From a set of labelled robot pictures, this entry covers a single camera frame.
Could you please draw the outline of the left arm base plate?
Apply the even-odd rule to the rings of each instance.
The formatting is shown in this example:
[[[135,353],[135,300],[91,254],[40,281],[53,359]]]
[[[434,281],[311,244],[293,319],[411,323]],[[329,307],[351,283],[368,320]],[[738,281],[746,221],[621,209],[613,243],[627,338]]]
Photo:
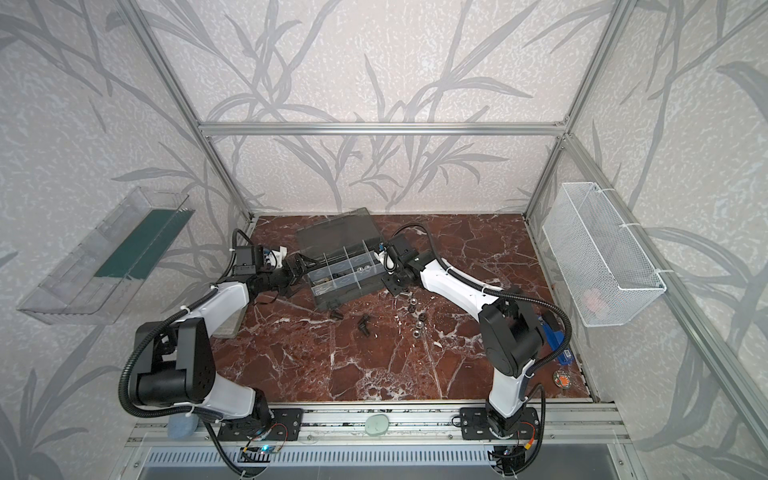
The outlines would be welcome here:
[[[276,408],[271,410],[272,418],[257,420],[246,417],[225,420],[219,429],[219,441],[296,441],[302,425],[302,408]]]

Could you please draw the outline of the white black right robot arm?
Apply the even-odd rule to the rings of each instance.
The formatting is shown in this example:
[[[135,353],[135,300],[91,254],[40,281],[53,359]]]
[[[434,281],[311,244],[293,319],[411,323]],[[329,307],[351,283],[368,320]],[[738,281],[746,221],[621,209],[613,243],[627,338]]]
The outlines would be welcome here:
[[[477,321],[486,358],[494,369],[486,400],[489,429],[497,438],[511,437],[526,407],[529,380],[570,346],[570,318],[549,302],[483,283],[433,250],[417,252],[403,234],[380,246],[379,259],[387,271],[384,285],[392,295],[416,285],[444,297]],[[563,340],[544,357],[540,352],[546,335],[535,305],[563,327]]]

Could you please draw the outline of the clear plastic wall bin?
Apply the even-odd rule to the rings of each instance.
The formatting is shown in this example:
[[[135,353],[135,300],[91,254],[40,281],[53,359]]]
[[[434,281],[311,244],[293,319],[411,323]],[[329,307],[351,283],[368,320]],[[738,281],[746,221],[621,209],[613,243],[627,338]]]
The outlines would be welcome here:
[[[134,188],[17,310],[47,325],[115,323],[193,214],[186,193]]]

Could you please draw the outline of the green circuit board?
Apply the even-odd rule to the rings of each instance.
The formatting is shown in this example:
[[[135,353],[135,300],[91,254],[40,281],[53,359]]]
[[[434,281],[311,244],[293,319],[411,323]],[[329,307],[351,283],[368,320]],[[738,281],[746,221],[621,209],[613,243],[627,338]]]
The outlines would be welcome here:
[[[270,463],[282,449],[282,444],[249,445],[240,451],[239,461],[250,464]]]

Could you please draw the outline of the grey compartment organizer box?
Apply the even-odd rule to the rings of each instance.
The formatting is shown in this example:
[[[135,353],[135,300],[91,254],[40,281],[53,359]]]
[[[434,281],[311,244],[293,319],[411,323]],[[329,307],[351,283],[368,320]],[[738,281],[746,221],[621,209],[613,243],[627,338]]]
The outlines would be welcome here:
[[[334,310],[385,288],[384,238],[368,209],[319,221],[299,230],[296,239],[318,310]]]

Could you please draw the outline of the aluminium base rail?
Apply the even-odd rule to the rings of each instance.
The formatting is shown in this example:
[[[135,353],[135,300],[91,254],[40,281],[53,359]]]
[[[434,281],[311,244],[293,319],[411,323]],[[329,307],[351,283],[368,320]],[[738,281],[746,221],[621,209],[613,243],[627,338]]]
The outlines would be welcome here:
[[[484,408],[482,401],[310,402],[291,420],[278,403],[275,432],[250,444],[289,447],[363,445],[459,445],[464,432],[477,427],[460,417],[464,408]],[[544,443],[627,444],[628,430],[611,403],[573,399],[546,401]]]

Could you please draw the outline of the aluminium horizontal frame bar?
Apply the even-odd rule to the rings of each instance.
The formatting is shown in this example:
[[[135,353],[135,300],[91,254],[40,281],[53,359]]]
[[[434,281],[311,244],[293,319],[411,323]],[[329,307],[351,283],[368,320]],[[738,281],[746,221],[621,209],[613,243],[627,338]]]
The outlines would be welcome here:
[[[565,127],[557,122],[516,123],[376,123],[376,122],[201,122],[206,136],[558,136]]]

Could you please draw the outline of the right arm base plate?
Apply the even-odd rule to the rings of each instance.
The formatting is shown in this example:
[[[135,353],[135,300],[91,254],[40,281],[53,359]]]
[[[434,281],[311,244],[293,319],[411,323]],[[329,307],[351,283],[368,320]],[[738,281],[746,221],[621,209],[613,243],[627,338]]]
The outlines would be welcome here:
[[[529,441],[535,437],[539,424],[539,415],[534,407],[522,407],[509,418],[486,407],[465,407],[459,410],[463,440]]]

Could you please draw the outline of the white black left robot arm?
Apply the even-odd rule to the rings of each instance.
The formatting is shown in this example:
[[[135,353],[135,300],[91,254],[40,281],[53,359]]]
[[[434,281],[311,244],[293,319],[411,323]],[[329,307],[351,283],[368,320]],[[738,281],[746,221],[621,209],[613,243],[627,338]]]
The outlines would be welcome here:
[[[203,297],[137,329],[118,382],[123,410],[137,418],[196,417],[249,437],[269,432],[275,419],[265,394],[218,373],[211,336],[260,294],[289,296],[318,266],[301,253],[233,242],[228,266]]]

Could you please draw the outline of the black screw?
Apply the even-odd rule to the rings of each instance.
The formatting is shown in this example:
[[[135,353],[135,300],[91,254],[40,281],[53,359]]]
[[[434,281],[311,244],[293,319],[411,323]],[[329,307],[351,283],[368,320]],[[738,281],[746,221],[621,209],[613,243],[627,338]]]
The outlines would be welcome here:
[[[368,323],[371,320],[371,317],[369,315],[363,315],[360,320],[358,321],[357,328],[358,330],[365,336],[369,337],[371,335],[371,332],[368,328]]]

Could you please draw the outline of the small round orange object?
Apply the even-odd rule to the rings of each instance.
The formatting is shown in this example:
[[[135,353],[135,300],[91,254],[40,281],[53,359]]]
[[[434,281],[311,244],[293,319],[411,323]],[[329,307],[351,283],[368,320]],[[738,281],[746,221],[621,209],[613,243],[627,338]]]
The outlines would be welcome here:
[[[554,384],[562,390],[568,390],[572,387],[573,382],[570,373],[566,370],[557,370],[553,373],[552,379]]]

